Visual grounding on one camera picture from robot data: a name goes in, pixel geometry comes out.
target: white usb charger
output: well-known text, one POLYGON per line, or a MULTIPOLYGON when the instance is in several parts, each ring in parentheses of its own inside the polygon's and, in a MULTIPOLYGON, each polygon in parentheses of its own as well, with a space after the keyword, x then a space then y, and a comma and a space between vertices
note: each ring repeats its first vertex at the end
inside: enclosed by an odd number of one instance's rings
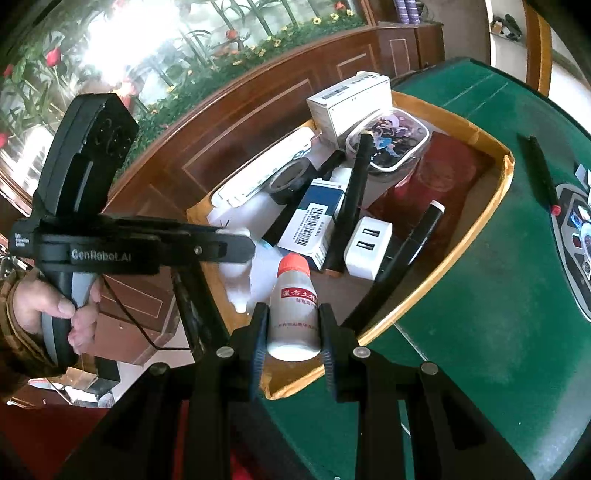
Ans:
POLYGON ((344 258, 349 274, 375 280, 391 238, 391 223, 363 217, 345 248, 344 258))

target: green table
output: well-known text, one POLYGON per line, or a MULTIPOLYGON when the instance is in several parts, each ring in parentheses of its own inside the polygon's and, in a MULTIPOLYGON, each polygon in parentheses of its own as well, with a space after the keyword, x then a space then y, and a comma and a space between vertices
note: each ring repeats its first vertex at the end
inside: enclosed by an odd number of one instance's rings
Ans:
MULTIPOLYGON (((577 184, 575 164, 591 166, 591 137, 521 82, 469 59, 396 88, 499 139, 514 153, 515 177, 472 246, 371 348, 401 364, 419 365, 421 355, 439 364, 535 477, 548 479, 591 419, 591 325, 534 197, 522 139, 537 136, 556 183, 577 184)), ((317 478, 353 479, 356 405, 334 403, 320 380, 265 406, 317 478)))

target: black pen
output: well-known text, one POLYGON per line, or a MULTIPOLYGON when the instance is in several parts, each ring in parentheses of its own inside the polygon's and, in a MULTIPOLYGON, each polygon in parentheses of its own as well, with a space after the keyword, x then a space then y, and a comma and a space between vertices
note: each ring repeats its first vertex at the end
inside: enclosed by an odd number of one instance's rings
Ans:
POLYGON ((445 207, 433 200, 417 226, 395 253, 386 251, 374 284, 369 292, 343 322, 343 327, 352 329, 357 335, 363 332, 392 292, 400 285, 417 255, 431 238, 445 207))

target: usb port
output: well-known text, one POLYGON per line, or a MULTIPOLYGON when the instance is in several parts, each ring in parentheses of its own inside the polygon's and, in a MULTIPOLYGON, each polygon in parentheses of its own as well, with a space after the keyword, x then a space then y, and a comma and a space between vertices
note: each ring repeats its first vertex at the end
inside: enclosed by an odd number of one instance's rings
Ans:
POLYGON ((379 236, 379 230, 372 230, 371 228, 364 228, 361 233, 367 233, 371 236, 379 236))
POLYGON ((370 250, 370 251, 373 250, 375 247, 374 244, 369 244, 369 243, 361 242, 361 241, 357 242, 357 246, 361 247, 361 248, 365 248, 366 250, 370 250))

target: orange bottle cap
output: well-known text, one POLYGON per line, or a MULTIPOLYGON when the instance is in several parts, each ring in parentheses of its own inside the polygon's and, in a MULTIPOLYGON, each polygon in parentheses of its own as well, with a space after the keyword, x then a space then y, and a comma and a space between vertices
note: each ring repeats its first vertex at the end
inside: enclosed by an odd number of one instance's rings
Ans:
POLYGON ((284 256, 279 262, 279 269, 277 269, 277 276, 285 273, 289 270, 297 270, 298 272, 305 273, 310 276, 310 267, 308 262, 300 254, 289 253, 284 256))

